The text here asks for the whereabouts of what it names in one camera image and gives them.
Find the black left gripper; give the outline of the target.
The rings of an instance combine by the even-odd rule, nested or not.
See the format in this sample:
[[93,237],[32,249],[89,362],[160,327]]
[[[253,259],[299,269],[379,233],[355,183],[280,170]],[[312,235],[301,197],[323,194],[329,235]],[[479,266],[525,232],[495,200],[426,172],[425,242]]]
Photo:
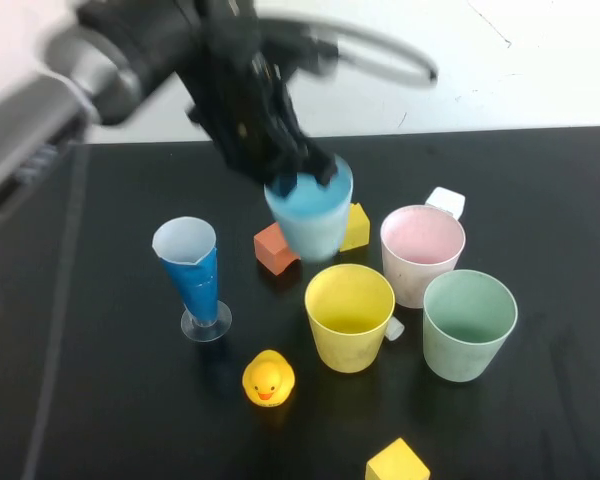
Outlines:
[[226,165],[289,196],[299,173],[327,186],[335,156],[302,131],[287,88],[299,70],[324,73],[319,43],[296,22],[261,20],[251,1],[197,1],[202,47],[180,79],[194,102],[189,119],[206,131]]

